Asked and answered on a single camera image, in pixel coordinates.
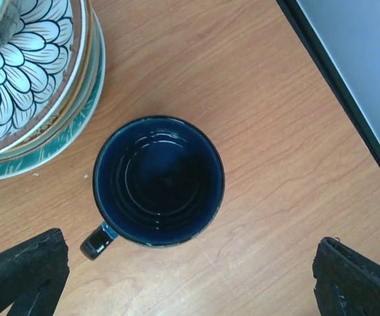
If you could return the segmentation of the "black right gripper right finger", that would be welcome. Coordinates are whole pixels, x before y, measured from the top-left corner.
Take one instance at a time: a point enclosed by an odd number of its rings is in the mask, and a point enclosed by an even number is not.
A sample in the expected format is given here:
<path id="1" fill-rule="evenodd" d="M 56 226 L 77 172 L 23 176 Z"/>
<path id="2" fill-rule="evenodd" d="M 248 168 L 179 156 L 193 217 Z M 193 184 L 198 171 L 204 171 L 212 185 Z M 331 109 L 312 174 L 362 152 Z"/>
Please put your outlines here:
<path id="1" fill-rule="evenodd" d="M 321 315 L 380 315 L 380 265 L 331 237 L 312 265 Z"/>

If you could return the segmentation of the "dark blue ceramic mug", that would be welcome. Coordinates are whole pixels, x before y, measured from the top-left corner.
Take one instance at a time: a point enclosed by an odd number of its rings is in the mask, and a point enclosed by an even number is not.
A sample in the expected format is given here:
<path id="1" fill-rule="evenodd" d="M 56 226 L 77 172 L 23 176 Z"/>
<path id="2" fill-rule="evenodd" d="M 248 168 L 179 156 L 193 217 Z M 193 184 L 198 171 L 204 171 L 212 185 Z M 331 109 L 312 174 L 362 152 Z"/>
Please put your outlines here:
<path id="1" fill-rule="evenodd" d="M 149 248 L 195 238 L 221 206 L 225 171 L 199 128 L 154 115 L 125 124 L 105 141 L 92 188 L 103 222 L 80 249 L 93 260 L 118 237 Z"/>

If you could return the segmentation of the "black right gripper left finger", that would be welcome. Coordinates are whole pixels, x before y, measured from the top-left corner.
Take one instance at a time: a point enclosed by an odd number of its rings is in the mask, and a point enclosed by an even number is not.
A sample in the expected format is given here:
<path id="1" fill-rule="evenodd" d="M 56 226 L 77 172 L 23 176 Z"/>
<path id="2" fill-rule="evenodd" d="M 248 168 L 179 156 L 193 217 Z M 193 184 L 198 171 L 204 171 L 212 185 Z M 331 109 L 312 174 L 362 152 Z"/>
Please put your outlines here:
<path id="1" fill-rule="evenodd" d="M 0 253 L 0 313 L 52 315 L 69 275 L 68 246 L 51 228 Z"/>

